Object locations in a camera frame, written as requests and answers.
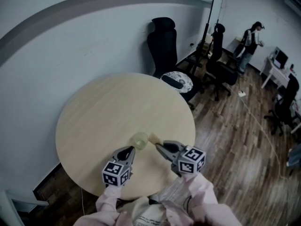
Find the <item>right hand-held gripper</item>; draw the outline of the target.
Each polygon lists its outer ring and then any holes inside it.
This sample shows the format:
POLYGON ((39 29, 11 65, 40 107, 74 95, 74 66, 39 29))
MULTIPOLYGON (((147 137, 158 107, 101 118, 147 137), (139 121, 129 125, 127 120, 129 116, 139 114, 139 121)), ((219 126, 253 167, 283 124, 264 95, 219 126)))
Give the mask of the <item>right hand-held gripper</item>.
POLYGON ((172 162, 172 172, 180 177, 183 173, 195 175, 205 165, 206 152, 196 147, 185 146, 178 141, 171 140, 165 140, 162 145, 156 144, 155 146, 166 160, 172 162))

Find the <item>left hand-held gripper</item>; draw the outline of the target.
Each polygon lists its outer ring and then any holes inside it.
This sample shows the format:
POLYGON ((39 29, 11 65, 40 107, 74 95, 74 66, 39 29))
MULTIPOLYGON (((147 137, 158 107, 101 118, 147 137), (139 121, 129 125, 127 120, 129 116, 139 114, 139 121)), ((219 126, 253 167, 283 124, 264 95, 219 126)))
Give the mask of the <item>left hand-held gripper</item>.
POLYGON ((114 151, 114 160, 108 161, 102 170, 102 179, 106 187, 124 186, 131 178, 135 152, 134 146, 125 146, 114 151))

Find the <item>translucent pale cup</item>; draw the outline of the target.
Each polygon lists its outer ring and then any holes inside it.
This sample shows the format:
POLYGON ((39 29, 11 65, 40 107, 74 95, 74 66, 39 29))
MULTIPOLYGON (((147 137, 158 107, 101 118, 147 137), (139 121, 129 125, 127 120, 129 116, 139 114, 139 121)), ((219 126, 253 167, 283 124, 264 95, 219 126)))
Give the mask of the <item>translucent pale cup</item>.
POLYGON ((149 136, 145 132, 137 132, 130 139, 132 146, 134 146, 139 150, 144 149, 148 141, 149 141, 149 136))

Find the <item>small pale yellow piece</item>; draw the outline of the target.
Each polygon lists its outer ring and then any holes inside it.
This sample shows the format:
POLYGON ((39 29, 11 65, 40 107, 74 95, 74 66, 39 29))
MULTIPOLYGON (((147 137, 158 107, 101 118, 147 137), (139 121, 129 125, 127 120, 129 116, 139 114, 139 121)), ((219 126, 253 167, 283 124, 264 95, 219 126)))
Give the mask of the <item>small pale yellow piece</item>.
POLYGON ((162 140, 153 132, 149 135, 148 141, 153 145, 163 145, 162 140))

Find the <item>person's right forearm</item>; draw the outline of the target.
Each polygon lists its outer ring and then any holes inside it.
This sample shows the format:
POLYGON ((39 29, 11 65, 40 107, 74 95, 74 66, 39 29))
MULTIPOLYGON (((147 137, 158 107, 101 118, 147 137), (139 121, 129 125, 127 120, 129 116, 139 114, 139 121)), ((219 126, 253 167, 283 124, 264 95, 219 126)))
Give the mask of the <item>person's right forearm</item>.
POLYGON ((194 175, 182 173, 182 177, 191 195, 192 208, 203 204, 218 204, 213 184, 202 173, 194 175))

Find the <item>person's left forearm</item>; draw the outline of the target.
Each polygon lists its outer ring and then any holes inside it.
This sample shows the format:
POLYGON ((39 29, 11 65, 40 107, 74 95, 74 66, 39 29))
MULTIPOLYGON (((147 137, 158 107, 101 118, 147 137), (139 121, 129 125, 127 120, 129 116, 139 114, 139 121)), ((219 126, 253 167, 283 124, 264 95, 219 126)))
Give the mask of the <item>person's left forearm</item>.
POLYGON ((121 186, 108 186, 104 193, 99 197, 96 202, 97 214, 100 215, 104 221, 116 221, 119 213, 117 212, 116 204, 117 199, 121 196, 121 186))

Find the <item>person's pink striped shirt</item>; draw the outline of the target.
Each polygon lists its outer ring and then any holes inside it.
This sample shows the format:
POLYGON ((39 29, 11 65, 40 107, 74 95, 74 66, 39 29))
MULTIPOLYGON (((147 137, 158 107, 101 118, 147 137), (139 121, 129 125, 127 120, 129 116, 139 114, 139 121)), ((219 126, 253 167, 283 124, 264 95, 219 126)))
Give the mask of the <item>person's pink striped shirt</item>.
POLYGON ((102 220, 95 213, 80 217, 74 226, 242 226, 226 204, 203 204, 188 211, 171 201, 149 205, 148 197, 141 197, 117 209, 117 220, 102 220))

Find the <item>floral round seat cushion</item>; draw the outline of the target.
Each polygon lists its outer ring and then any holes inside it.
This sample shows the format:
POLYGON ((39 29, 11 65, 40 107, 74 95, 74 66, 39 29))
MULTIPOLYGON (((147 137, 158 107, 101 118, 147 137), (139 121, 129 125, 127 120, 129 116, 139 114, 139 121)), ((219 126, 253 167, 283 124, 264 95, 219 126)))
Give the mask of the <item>floral round seat cushion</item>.
POLYGON ((192 82, 191 78, 188 75, 186 75, 185 73, 182 73, 179 71, 173 71, 173 72, 167 72, 167 73, 163 74, 162 76, 164 76, 164 75, 183 84, 182 89, 176 89, 173 87, 179 93, 182 93, 182 94, 188 93, 193 88, 193 82, 192 82))

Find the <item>black office chair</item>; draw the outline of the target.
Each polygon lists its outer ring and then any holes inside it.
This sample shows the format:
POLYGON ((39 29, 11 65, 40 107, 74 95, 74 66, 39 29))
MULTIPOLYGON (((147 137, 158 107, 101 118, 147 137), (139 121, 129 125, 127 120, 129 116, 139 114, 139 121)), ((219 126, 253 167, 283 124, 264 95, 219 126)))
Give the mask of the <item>black office chair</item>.
POLYGON ((264 119, 270 119, 273 122, 271 135, 274 135, 277 129, 279 129, 279 135, 282 136, 284 133, 282 129, 283 124, 293 129, 293 116, 290 107, 297 95, 299 87, 297 79, 293 75, 290 75, 283 97, 276 102, 273 109, 269 110, 269 114, 264 116, 264 119))
POLYGON ((193 88, 188 93, 179 94, 187 102, 190 109, 194 110, 195 106, 190 103, 190 100, 197 93, 203 93, 204 89, 200 78, 186 70, 178 68, 176 50, 177 32, 175 30, 175 23, 168 17, 154 18, 152 22, 154 24, 154 31, 148 35, 147 44, 155 64, 153 76, 160 79, 163 74, 173 71, 179 71, 188 75, 193 82, 193 88))
POLYGON ((222 57, 222 42, 225 27, 222 24, 216 24, 214 27, 213 37, 213 50, 212 55, 206 63, 206 73, 203 77, 203 85, 214 85, 214 99, 219 101, 219 90, 222 89, 231 95, 231 92, 224 86, 233 86, 238 80, 238 72, 230 67, 233 58, 225 64, 220 61, 222 57))

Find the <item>yellowish storage box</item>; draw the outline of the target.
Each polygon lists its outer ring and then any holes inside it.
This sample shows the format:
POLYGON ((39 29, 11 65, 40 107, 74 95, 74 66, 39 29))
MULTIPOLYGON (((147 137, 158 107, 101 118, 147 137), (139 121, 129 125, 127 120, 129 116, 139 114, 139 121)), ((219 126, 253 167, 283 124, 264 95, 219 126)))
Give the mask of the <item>yellowish storage box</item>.
POLYGON ((205 37, 205 43, 203 45, 203 50, 202 50, 204 55, 206 55, 208 53, 208 51, 210 50, 212 41, 213 41, 212 35, 207 33, 206 37, 205 37))

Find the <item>bluish grey bundle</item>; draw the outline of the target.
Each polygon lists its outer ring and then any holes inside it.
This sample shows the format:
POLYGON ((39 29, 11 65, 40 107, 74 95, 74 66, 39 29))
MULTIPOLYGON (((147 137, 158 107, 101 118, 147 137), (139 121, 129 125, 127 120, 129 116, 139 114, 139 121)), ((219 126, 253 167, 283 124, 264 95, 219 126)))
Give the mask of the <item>bluish grey bundle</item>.
POLYGON ((289 176, 292 175, 295 168, 301 169, 301 143, 289 150, 286 165, 291 169, 289 176))

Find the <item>white desk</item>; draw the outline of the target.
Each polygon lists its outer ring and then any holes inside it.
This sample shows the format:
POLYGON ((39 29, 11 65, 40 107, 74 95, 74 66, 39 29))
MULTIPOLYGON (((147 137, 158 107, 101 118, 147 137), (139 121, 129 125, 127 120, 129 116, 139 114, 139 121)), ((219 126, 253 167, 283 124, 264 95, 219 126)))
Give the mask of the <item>white desk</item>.
POLYGON ((263 72, 265 71, 266 68, 269 68, 269 73, 268 76, 266 78, 266 80, 263 82, 261 89, 264 89, 264 87, 267 85, 268 81, 271 79, 271 77, 274 77, 279 85, 278 88, 280 88, 281 86, 284 86, 285 88, 287 88, 287 85, 289 83, 289 78, 287 75, 284 74, 284 71, 277 68, 273 63, 272 60, 269 57, 266 57, 265 61, 264 61, 264 65, 260 70, 260 75, 263 74, 263 72))

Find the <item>black framed board stand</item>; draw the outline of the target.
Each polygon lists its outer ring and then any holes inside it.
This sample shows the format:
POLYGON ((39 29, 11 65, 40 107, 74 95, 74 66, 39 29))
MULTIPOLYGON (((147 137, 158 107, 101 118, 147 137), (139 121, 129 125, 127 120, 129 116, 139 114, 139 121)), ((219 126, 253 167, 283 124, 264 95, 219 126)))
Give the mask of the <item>black framed board stand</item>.
POLYGON ((211 42, 211 34, 214 32, 214 27, 217 23, 219 23, 219 16, 221 13, 222 8, 222 2, 223 0, 212 0, 211 7, 208 15, 208 20, 205 25, 205 30, 203 33, 203 37, 201 42, 198 44, 198 49, 196 55, 196 59, 199 62, 201 58, 205 56, 205 53, 203 53, 203 48, 205 43, 211 42))

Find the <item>computer monitor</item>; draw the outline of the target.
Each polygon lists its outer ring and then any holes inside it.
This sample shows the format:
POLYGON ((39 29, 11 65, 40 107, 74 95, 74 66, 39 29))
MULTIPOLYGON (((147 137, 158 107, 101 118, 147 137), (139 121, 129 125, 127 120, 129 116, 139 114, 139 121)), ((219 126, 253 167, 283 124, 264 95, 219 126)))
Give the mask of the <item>computer monitor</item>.
POLYGON ((274 51, 273 64, 277 68, 283 69, 287 60, 288 60, 288 56, 279 47, 276 47, 274 51))

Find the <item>white shelf frame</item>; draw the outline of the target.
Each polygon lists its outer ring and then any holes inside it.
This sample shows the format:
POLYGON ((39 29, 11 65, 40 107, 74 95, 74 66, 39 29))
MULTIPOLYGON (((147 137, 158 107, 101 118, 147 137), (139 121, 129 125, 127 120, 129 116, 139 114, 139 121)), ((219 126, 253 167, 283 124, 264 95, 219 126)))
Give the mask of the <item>white shelf frame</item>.
POLYGON ((46 207, 49 205, 47 201, 21 197, 2 190, 0 191, 0 219, 6 226, 25 226, 16 210, 14 202, 29 204, 33 206, 33 208, 36 206, 46 207))

